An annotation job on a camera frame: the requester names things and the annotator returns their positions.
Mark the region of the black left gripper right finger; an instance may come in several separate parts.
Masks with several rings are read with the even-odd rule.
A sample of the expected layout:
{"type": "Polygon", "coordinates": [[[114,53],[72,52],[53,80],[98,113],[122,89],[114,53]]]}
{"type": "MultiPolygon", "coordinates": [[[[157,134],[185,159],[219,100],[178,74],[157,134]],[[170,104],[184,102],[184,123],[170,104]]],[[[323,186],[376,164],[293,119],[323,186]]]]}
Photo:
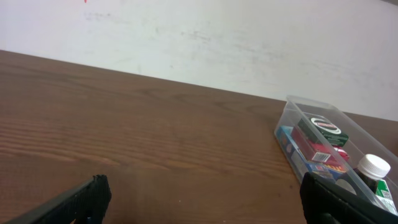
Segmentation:
{"type": "Polygon", "coordinates": [[[308,224],[397,224],[397,216],[313,172],[300,186],[303,214],[308,224]]]}

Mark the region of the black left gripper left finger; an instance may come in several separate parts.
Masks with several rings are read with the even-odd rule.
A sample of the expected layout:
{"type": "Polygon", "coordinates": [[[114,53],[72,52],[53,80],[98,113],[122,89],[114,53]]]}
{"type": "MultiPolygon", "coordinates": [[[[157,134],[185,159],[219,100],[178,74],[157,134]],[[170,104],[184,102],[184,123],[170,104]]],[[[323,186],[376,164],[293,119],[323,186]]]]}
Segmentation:
{"type": "Polygon", "coordinates": [[[94,175],[8,224],[102,223],[112,193],[105,175],[94,175]]]}

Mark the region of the blue Kool Fever box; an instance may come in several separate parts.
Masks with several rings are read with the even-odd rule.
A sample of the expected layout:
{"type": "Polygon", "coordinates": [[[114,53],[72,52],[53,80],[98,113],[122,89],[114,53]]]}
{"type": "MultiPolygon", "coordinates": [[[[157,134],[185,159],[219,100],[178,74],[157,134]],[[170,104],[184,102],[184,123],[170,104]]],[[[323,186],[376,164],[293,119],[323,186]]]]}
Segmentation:
{"type": "Polygon", "coordinates": [[[341,174],[346,172],[341,166],[307,161],[291,137],[292,130],[293,127],[291,126],[279,126],[275,136],[300,183],[306,172],[314,172],[326,179],[330,179],[332,182],[335,182],[341,174]]]}

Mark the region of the red medicine box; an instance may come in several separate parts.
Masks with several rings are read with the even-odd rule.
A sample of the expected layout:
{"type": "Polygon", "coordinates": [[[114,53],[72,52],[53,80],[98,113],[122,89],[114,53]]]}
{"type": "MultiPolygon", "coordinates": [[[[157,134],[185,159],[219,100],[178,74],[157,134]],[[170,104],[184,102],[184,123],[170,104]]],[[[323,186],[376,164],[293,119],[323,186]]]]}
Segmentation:
{"type": "MultiPolygon", "coordinates": [[[[293,128],[292,138],[308,161],[321,162],[323,164],[332,165],[332,166],[339,165],[336,158],[331,155],[330,149],[328,147],[326,147],[321,141],[320,144],[318,144],[308,140],[306,135],[304,135],[304,133],[298,127],[298,125],[296,125],[293,128]]],[[[332,148],[345,161],[349,159],[349,155],[347,152],[343,150],[343,147],[332,146],[332,148]]]]}

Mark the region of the dark bottle white cap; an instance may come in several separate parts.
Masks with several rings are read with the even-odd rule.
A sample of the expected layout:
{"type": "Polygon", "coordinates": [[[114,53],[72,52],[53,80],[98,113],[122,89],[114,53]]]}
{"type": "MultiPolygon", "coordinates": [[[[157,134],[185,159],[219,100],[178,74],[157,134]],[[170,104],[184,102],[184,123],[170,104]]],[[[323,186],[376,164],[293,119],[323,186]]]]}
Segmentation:
{"type": "Polygon", "coordinates": [[[391,166],[388,162],[374,154],[366,154],[358,162],[355,173],[375,194],[379,181],[383,179],[390,171],[391,166]]]}

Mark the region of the green round tin box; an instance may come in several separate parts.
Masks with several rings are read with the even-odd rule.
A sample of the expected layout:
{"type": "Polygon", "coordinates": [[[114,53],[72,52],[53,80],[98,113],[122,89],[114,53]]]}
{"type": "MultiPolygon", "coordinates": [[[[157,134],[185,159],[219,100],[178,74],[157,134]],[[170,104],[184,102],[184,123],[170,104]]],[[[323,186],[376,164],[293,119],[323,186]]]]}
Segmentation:
{"type": "MultiPolygon", "coordinates": [[[[308,120],[332,146],[343,147],[349,139],[349,136],[339,127],[325,119],[310,117],[308,120]]],[[[316,136],[315,132],[310,129],[310,126],[303,119],[298,122],[298,127],[308,140],[320,144],[320,138],[316,136]]]]}

